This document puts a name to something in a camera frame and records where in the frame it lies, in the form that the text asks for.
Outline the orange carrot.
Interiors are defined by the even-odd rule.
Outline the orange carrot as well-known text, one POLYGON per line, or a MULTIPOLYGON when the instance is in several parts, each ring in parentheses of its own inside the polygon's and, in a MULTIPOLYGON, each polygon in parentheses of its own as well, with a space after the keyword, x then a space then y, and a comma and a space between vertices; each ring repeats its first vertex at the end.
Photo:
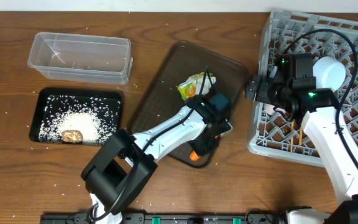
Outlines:
POLYGON ((200 159, 200 156, 195 152, 195 151, 192 151, 190 153, 190 156, 189 158, 192 160, 192 161, 197 161, 200 159))

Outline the wooden chopstick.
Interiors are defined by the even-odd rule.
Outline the wooden chopstick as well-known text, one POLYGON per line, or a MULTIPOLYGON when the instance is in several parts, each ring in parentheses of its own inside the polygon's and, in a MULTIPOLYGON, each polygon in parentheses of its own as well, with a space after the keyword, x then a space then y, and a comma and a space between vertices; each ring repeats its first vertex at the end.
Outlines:
MULTIPOLYGON (((291 122, 291 134, 294 132, 295 122, 291 122)), ((290 153, 293 153, 293 135, 290 138, 290 153)))

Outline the green yellow wrapper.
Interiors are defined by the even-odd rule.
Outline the green yellow wrapper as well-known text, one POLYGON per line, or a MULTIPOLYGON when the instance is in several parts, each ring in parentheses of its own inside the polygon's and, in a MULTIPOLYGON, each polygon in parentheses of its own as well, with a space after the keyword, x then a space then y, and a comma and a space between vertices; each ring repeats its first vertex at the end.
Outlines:
MULTIPOLYGON (((177 90, 179 91, 181 98, 184 101, 200 93, 203 78, 204 78, 204 72, 201 72, 188 77, 188 79, 185 82, 177 86, 177 90)), ((212 73, 207 75, 204 81, 202 95, 208 94, 212 86, 215 84, 215 82, 216 82, 216 77, 212 73)))

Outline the brown serving tray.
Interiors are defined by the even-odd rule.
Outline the brown serving tray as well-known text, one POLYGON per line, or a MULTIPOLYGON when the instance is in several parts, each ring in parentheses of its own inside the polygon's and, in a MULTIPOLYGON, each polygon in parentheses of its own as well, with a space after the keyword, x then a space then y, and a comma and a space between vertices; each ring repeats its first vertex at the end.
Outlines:
MULTIPOLYGON (((179 42, 169 51, 159 68, 155 80, 150 84, 140 103, 136 114, 129 124, 130 135, 152 129, 175 116, 185 105, 177 86, 188 77, 204 72, 200 93, 204 98, 211 98, 217 93, 226 95, 232 105, 228 121, 232 125, 232 114, 249 79, 249 71, 243 64, 217 54, 190 42, 179 42), (209 93, 202 95, 206 76, 212 73, 216 82, 209 93)), ((202 168, 210 162, 215 150, 200 157, 197 161, 189 158, 191 147, 182 144, 167 156, 194 168, 202 168)))

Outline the light blue rice bowl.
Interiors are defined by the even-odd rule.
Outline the light blue rice bowl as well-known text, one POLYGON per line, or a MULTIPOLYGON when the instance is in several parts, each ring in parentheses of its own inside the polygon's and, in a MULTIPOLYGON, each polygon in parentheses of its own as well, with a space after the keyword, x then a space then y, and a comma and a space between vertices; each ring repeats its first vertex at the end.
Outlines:
POLYGON ((329 88, 336 91, 344 83, 346 69, 335 58, 326 56, 313 65, 313 76, 316 78, 317 88, 329 88))

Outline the brown food scrap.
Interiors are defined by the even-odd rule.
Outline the brown food scrap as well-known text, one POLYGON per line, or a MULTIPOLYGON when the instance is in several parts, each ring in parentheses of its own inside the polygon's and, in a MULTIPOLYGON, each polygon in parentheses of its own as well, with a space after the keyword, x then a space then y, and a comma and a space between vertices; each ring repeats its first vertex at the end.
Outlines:
POLYGON ((79 144, 83 142, 83 135, 78 130, 66 130, 62 132, 62 141, 72 144, 79 144))

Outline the pink cup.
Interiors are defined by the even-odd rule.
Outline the pink cup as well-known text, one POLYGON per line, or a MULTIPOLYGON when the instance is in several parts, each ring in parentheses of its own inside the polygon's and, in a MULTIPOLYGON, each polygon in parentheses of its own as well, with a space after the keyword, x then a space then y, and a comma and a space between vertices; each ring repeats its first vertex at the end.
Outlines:
POLYGON ((272 115, 275 113, 274 105, 264 104, 264 110, 269 115, 272 115))

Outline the wooden chopstick diagonal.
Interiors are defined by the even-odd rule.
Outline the wooden chopstick diagonal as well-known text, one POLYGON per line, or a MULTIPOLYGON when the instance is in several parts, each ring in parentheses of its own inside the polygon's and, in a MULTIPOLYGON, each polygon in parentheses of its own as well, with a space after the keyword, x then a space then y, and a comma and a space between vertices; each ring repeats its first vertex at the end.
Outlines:
POLYGON ((300 129, 299 129, 299 140, 298 140, 298 145, 299 145, 299 146, 302 146, 302 144, 303 144, 303 128, 302 128, 302 127, 300 127, 300 129))

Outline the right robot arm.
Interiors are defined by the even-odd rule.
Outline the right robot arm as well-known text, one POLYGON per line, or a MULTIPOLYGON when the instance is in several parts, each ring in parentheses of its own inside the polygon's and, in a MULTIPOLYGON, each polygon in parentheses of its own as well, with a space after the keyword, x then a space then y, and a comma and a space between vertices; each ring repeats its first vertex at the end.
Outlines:
POLYGON ((274 223, 358 223, 358 146, 334 94, 345 76, 344 65, 333 57, 314 62, 310 53, 284 54, 274 76, 254 75, 244 89, 247 99, 291 114, 287 121, 295 122, 317 150, 338 204, 331 214, 289 208, 274 223))

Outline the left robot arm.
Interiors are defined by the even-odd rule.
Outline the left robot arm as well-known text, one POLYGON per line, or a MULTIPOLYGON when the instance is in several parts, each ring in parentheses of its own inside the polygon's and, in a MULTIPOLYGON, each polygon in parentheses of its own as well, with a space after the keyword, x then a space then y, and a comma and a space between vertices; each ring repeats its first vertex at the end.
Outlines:
POLYGON ((186 100, 179 112, 141 133, 120 129, 103 144, 81 173, 93 204, 90 223, 120 223, 122 211, 140 194, 157 162, 182 144, 196 160, 215 150, 220 137, 232 130, 228 121, 231 101, 222 93, 186 100))

